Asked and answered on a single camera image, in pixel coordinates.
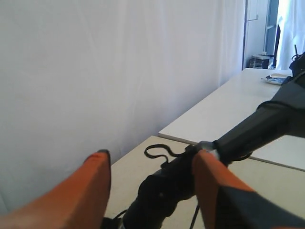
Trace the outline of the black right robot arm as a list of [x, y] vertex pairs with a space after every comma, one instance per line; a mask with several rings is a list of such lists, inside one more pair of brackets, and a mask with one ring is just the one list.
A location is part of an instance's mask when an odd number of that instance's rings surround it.
[[213, 142], [201, 141], [174, 154], [149, 175], [126, 210], [122, 229], [159, 229], [182, 200], [197, 197], [207, 229], [302, 229], [305, 221], [260, 196], [228, 166], [284, 136], [305, 136], [305, 56], [296, 54], [290, 77], [274, 97]]

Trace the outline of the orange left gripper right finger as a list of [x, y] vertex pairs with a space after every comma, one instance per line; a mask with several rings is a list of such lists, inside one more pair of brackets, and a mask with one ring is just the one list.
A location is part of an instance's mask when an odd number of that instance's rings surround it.
[[259, 195], [212, 153], [193, 158], [194, 188], [207, 229], [303, 229], [304, 219]]

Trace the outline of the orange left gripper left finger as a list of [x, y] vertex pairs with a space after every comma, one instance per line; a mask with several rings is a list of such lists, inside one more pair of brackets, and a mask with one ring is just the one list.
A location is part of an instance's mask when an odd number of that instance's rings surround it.
[[100, 150], [67, 179], [31, 203], [1, 216], [2, 229], [98, 229], [111, 190], [111, 158]]

